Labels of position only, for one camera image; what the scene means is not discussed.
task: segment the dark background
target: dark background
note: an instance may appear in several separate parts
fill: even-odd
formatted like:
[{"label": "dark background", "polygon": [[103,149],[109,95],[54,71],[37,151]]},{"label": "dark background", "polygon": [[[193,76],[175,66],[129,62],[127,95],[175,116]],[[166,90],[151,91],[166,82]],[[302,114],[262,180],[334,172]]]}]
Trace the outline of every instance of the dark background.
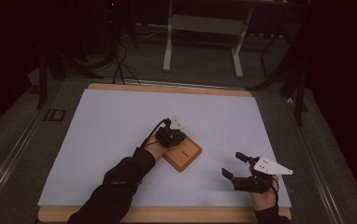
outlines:
[{"label": "dark background", "polygon": [[[48,39],[67,55],[83,59],[79,23],[100,22],[103,4],[84,0],[0,0],[0,116],[30,89],[27,74],[38,67],[39,52],[45,47],[41,40]],[[298,36],[300,46],[309,55],[307,87],[313,91],[357,180],[357,3],[320,1],[319,6],[323,8],[322,13],[308,18]],[[136,1],[134,20],[166,24],[166,9],[164,0]],[[281,13],[268,10],[271,9],[265,9],[264,14]],[[240,16],[237,13],[234,10],[229,14]],[[266,20],[262,10],[257,13],[260,16],[254,18],[250,30],[274,33],[274,27],[263,26],[263,21],[271,22],[273,18]]]}]

